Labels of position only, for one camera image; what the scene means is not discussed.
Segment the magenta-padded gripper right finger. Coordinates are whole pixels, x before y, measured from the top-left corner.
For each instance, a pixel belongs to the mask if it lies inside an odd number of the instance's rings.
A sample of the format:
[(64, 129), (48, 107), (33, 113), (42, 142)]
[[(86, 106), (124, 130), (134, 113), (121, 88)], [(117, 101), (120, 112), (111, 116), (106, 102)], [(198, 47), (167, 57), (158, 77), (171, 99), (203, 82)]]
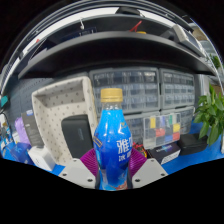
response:
[(156, 159), (147, 159), (137, 150), (132, 150), (128, 164), (129, 189), (143, 187), (165, 176), (167, 172)]

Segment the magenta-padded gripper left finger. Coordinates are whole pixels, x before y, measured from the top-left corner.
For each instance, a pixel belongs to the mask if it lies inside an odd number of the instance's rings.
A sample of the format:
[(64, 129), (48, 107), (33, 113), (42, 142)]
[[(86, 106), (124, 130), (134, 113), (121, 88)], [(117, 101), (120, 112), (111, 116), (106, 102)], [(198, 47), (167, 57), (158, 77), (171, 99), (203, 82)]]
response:
[(95, 150), (89, 150), (80, 159), (73, 158), (59, 176), (78, 186), (96, 189), (100, 183), (100, 174)]

